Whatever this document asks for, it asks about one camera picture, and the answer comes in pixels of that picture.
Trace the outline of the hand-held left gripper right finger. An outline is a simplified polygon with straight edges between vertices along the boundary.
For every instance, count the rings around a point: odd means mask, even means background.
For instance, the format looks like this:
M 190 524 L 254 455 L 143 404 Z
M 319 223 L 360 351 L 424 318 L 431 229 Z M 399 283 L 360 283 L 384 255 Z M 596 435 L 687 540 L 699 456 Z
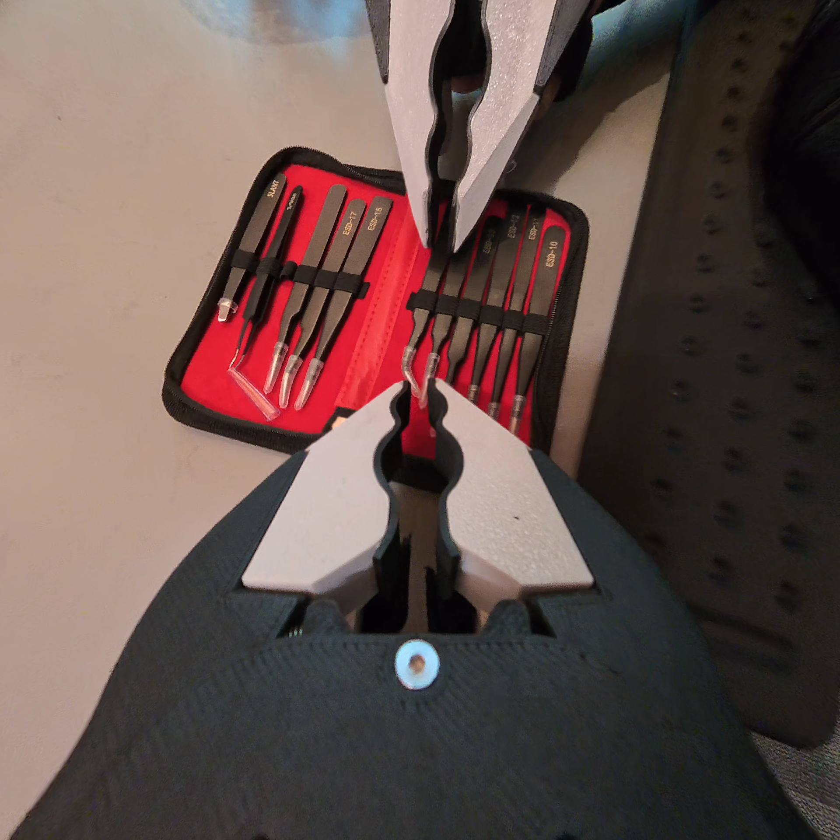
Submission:
M 534 452 L 444 381 L 427 390 L 438 503 L 441 596 L 490 613 L 498 603 L 590 590 L 595 578 Z

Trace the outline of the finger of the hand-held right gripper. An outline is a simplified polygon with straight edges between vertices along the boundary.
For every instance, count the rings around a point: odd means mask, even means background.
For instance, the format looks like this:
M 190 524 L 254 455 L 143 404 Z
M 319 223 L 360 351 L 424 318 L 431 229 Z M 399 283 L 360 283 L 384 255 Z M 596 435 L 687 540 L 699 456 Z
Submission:
M 436 238 L 443 78 L 438 51 L 454 1 L 373 1 L 372 37 L 406 196 L 425 247 Z
M 469 114 L 469 153 L 453 196 L 453 251 L 479 222 L 533 120 L 574 33 L 574 2 L 487 1 L 480 21 L 487 47 L 486 78 Z

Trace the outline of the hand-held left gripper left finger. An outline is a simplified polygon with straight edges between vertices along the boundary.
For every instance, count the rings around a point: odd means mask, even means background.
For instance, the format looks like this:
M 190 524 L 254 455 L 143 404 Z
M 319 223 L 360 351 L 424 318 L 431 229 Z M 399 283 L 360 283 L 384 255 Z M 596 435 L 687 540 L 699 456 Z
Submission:
M 410 407 L 410 387 L 391 385 L 305 450 L 244 588 L 332 600 L 342 614 L 378 592 L 375 558 L 398 525 L 383 460 Z

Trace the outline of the set of black tweezers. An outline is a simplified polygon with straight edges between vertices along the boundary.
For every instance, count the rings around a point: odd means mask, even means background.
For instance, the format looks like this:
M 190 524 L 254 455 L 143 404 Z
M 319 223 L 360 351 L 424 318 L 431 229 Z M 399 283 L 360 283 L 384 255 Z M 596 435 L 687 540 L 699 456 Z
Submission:
M 286 186 L 286 177 L 277 175 L 259 198 L 240 239 L 241 249 L 232 258 L 227 285 L 217 304 L 220 322 L 226 322 L 235 313 L 236 297 L 247 275 L 253 276 L 251 287 L 253 285 L 258 263 L 267 252 L 293 190 L 286 196 L 285 204 L 280 205 Z M 365 273 L 393 207 L 392 200 L 386 196 L 374 196 L 369 203 L 362 198 L 348 201 L 347 196 L 348 192 L 320 268 L 294 323 L 276 383 L 267 394 L 280 410 L 287 407 L 309 344 L 316 340 L 317 348 L 299 390 L 295 409 L 300 411 L 308 403 L 354 303 L 367 290 Z M 283 261 L 281 256 L 293 233 L 302 202 L 303 194 L 295 221 L 280 251 L 282 271 L 271 289 L 265 318 L 253 345 L 238 366 L 238 370 L 262 392 L 277 342 L 280 317 L 301 262 Z M 479 243 L 469 262 L 452 325 L 440 351 L 439 363 L 444 346 L 448 346 L 445 380 L 452 385 L 469 349 L 473 349 L 467 399 L 474 404 L 479 401 L 490 357 L 495 356 L 496 368 L 486 407 L 492 419 L 499 417 L 513 357 L 518 351 L 516 386 L 508 424 L 512 434 L 519 430 L 543 345 L 549 335 L 562 273 L 566 229 L 547 226 L 547 221 L 543 206 L 516 203 L 509 204 L 505 217 L 485 220 L 479 230 Z M 450 258 L 446 249 L 436 248 L 428 261 L 422 285 L 407 299 L 407 309 L 413 315 L 413 330 L 403 351 L 401 371 L 420 407 L 427 404 L 427 397 L 423 400 L 424 372 L 432 348 L 435 305 L 445 283 Z

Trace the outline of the black red tweezers case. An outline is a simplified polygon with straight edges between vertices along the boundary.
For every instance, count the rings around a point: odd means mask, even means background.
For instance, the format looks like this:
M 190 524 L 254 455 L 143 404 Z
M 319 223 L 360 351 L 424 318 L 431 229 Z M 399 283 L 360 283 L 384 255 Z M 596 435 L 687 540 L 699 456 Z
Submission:
M 232 258 L 241 249 L 240 239 L 259 198 L 277 175 L 287 179 L 280 205 L 285 204 L 286 196 L 295 186 L 303 186 L 302 206 L 282 251 L 283 261 L 301 261 L 332 185 L 345 186 L 348 201 L 362 198 L 369 203 L 374 196 L 386 196 L 392 200 L 393 207 L 365 273 L 367 290 L 353 304 L 308 403 L 300 411 L 295 409 L 317 348 L 316 340 L 309 344 L 287 407 L 280 410 L 277 419 L 268 422 L 227 373 L 242 330 L 245 300 L 253 276 L 247 275 L 242 283 L 236 297 L 237 309 L 226 322 L 217 319 L 217 304 L 227 285 Z M 548 454 L 560 405 L 590 226 L 583 211 L 572 203 L 535 192 L 500 190 L 479 222 L 475 245 L 479 243 L 485 220 L 505 217 L 510 203 L 541 205 L 548 217 L 547 226 L 566 229 L 562 273 L 549 335 L 515 434 L 525 444 Z M 407 299 L 422 285 L 433 251 L 423 247 L 418 237 L 400 173 L 343 164 L 309 148 L 290 147 L 276 152 L 263 164 L 248 191 L 204 297 L 166 366 L 162 386 L 166 411 L 186 426 L 242 443 L 288 455 L 303 450 L 386 388 L 408 384 L 401 371 L 403 351 L 413 330 Z M 446 382 L 447 353 L 445 345 L 434 378 L 436 382 Z M 473 355 L 473 349 L 469 349 L 451 385 L 466 398 Z M 517 364 L 518 351 L 515 351 L 500 414 L 494 419 L 507 429 Z M 476 404 L 486 414 L 495 368 L 496 358 L 492 355 Z

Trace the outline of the black straight fine tweezers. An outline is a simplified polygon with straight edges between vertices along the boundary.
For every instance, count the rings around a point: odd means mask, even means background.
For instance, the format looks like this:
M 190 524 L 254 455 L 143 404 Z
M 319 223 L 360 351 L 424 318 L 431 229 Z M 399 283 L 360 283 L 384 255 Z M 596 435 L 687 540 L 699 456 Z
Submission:
M 448 336 L 455 312 L 458 306 L 459 294 L 466 278 L 469 262 L 473 255 L 476 242 L 476 232 L 472 232 L 464 244 L 451 256 L 448 261 L 446 277 L 443 289 L 437 296 L 435 305 L 435 319 L 432 328 L 432 348 L 427 357 L 424 382 L 423 400 L 427 397 L 428 381 L 435 376 L 437 371 L 440 351 Z

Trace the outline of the black needle-tip tweezers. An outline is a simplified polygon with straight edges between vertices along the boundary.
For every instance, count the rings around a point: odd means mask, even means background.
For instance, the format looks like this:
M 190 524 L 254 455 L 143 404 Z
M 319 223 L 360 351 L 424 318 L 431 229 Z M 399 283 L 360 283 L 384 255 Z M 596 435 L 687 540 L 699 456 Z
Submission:
M 238 344 L 228 369 L 238 368 L 256 339 L 260 324 L 263 322 L 271 289 L 279 272 L 282 271 L 280 251 L 286 242 L 290 227 L 293 225 L 301 203 L 303 186 L 297 185 L 290 193 L 288 202 L 282 211 L 275 235 L 267 252 L 258 263 L 255 280 L 245 305 L 244 325 L 239 335 Z

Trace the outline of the long clear tip sleeve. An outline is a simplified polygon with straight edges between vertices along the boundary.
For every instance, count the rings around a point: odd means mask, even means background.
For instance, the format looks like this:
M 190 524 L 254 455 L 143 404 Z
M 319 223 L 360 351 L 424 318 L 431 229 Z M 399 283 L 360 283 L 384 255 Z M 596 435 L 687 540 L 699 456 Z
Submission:
M 245 375 L 243 375 L 237 366 L 230 365 L 227 368 L 227 374 L 238 386 L 238 388 L 247 396 L 247 398 L 259 409 L 263 417 L 272 422 L 280 415 L 280 409 L 275 406 L 267 395 L 265 395 L 259 388 L 257 388 Z

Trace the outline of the black perforated wrist rest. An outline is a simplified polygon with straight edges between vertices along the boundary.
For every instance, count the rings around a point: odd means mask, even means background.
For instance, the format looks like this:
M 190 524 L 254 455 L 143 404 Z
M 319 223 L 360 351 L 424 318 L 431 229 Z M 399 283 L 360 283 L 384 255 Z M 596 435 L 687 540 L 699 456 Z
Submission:
M 689 2 L 578 480 L 654 558 L 753 730 L 838 709 L 838 315 L 766 207 L 816 2 Z

